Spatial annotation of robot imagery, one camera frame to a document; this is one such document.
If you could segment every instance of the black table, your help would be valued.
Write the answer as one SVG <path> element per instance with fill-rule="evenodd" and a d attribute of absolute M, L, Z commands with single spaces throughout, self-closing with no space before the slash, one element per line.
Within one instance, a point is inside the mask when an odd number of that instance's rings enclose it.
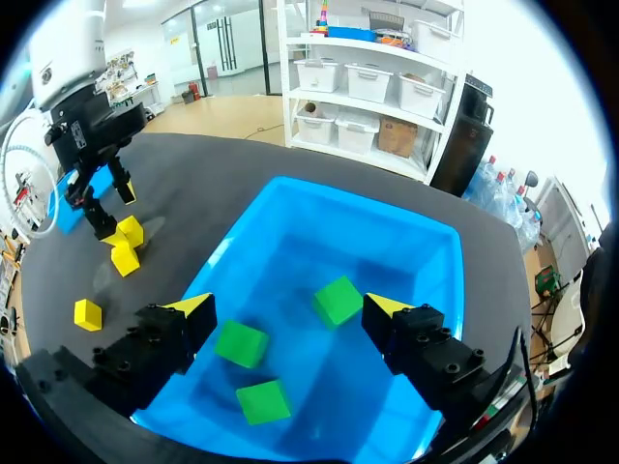
<path fill-rule="evenodd" d="M 141 268 L 121 278 L 110 262 L 110 247 L 97 242 L 85 219 L 69 235 L 56 229 L 35 241 L 22 265 L 33 352 L 53 352 L 64 344 L 90 363 L 92 348 L 122 336 L 135 311 L 180 300 L 239 215 L 279 175 L 452 225 L 465 269 L 463 341 L 485 350 L 486 367 L 494 369 L 505 360 L 517 325 L 528 339 L 528 286 L 514 229 L 448 193 L 357 161 L 245 140 L 143 133 L 121 155 L 137 201 L 126 207 L 111 189 L 102 203 L 119 220 L 135 215 L 147 234 L 155 234 L 139 253 Z M 102 331 L 88 333 L 74 324 L 74 303 L 83 298 L 103 308 Z"/>

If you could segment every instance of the blue box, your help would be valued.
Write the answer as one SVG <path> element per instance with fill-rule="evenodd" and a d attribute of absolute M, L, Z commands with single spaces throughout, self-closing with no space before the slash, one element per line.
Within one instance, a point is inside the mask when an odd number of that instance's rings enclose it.
<path fill-rule="evenodd" d="M 405 462 L 429 444 L 441 415 L 393 376 L 361 327 L 330 331 L 315 292 L 347 276 L 362 293 L 428 303 L 461 336 L 464 280 L 455 229 L 411 211 L 289 178 L 271 181 L 195 277 L 184 298 L 213 292 L 220 324 L 185 376 L 174 375 L 142 426 L 211 452 L 280 461 Z M 269 334 L 248 370 L 214 353 L 227 320 Z M 292 417 L 251 426 L 237 389 L 279 379 Z"/>
<path fill-rule="evenodd" d="M 354 39 L 355 41 L 376 42 L 376 33 L 369 29 L 356 27 L 329 26 L 329 37 L 339 39 Z"/>

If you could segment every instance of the shelving unit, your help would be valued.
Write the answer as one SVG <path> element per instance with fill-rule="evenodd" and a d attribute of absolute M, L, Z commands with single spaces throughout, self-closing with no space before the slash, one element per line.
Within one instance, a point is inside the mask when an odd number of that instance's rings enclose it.
<path fill-rule="evenodd" d="M 383 9 L 405 8 L 408 13 L 419 14 L 419 19 L 428 20 L 431 15 L 437 15 L 437 20 L 444 21 L 443 27 L 449 25 L 449 29 L 457 31 L 463 36 L 463 18 L 464 9 L 462 0 L 368 0 L 357 2 L 355 0 L 347 0 L 350 2 L 350 8 L 361 8 L 368 6 L 375 7 L 376 11 Z M 429 56 L 389 46 L 383 43 L 371 43 L 356 41 L 351 39 L 340 38 L 324 38 L 317 36 L 298 37 L 297 32 L 294 37 L 288 37 L 288 27 L 286 19 L 286 5 L 293 3 L 296 15 L 303 15 L 301 8 L 305 8 L 305 20 L 308 30 L 312 28 L 316 18 L 311 12 L 311 5 L 315 3 L 317 6 L 318 0 L 308 0 L 307 2 L 290 2 L 289 0 L 278 0 L 278 24 L 280 32 L 280 62 L 281 62 L 281 87 L 283 96 L 283 112 L 284 112 L 284 134 L 287 147 L 298 147 L 315 152 L 322 152 L 329 155 L 334 155 L 349 160 L 355 160 L 371 164 L 381 169 L 396 172 L 402 176 L 410 177 L 425 184 L 429 184 L 441 160 L 447 141 L 449 139 L 454 121 L 457 115 L 457 108 L 460 104 L 462 90 L 464 87 L 464 78 L 466 73 L 461 66 L 454 63 L 444 63 Z M 446 110 L 444 112 L 444 121 L 437 118 L 429 119 L 423 116 L 404 111 L 399 108 L 398 98 L 396 95 L 388 94 L 387 99 L 383 103 L 373 101 L 365 101 L 351 98 L 348 96 L 348 91 L 345 85 L 341 85 L 333 93 L 313 92 L 299 88 L 298 83 L 290 81 L 290 59 L 291 51 L 302 48 L 307 55 L 318 55 L 325 53 L 325 50 L 332 49 L 338 52 L 340 56 L 346 56 L 349 63 L 371 63 L 380 61 L 384 66 L 389 67 L 393 63 L 393 69 L 386 71 L 396 71 L 398 68 L 406 66 L 422 67 L 428 69 L 430 73 L 437 73 L 441 76 L 441 81 L 453 82 L 451 89 L 448 91 L 448 98 L 443 101 Z M 298 133 L 294 131 L 294 121 L 301 102 L 324 102 L 335 104 L 340 107 L 358 108 L 365 111 L 370 111 L 379 115 L 390 116 L 402 121 L 414 123 L 420 128 L 426 128 L 436 132 L 436 137 L 432 143 L 429 143 L 427 156 L 424 156 L 426 161 L 418 158 L 417 155 L 411 155 L 410 159 L 398 157 L 396 155 L 382 152 L 376 148 L 376 140 L 374 146 L 368 155 L 359 155 L 342 150 L 338 147 L 338 138 L 335 136 L 329 145 L 310 143 L 301 139 Z"/>

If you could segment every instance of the fire extinguisher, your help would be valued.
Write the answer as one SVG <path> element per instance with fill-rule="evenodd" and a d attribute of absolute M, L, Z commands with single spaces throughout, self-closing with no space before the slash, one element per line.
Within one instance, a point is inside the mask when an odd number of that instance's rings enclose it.
<path fill-rule="evenodd" d="M 200 100 L 200 92 L 197 89 L 197 84 L 195 82 L 190 83 L 190 92 L 193 93 L 194 100 Z"/>

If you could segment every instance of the white storage box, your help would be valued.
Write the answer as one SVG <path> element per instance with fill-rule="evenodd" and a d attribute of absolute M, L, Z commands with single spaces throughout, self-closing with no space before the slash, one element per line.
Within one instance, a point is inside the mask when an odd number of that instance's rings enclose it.
<path fill-rule="evenodd" d="M 460 36 L 447 29 L 425 21 L 413 21 L 413 44 L 417 51 L 444 63 L 457 58 Z"/>
<path fill-rule="evenodd" d="M 399 107 L 409 113 L 432 119 L 445 91 L 399 75 Z"/>
<path fill-rule="evenodd" d="M 348 95 L 353 99 L 383 103 L 392 72 L 379 70 L 376 65 L 345 65 L 348 68 Z"/>
<path fill-rule="evenodd" d="M 317 116 L 310 115 L 303 108 L 297 113 L 299 136 L 306 142 L 329 145 L 338 108 L 329 104 L 317 104 L 317 108 Z"/>
<path fill-rule="evenodd" d="M 334 92 L 339 86 L 341 64 L 330 58 L 298 60 L 294 62 L 299 71 L 299 86 L 313 92 Z"/>
<path fill-rule="evenodd" d="M 336 120 L 339 147 L 348 152 L 367 155 L 374 136 L 380 129 L 380 119 L 372 113 L 342 111 Z"/>

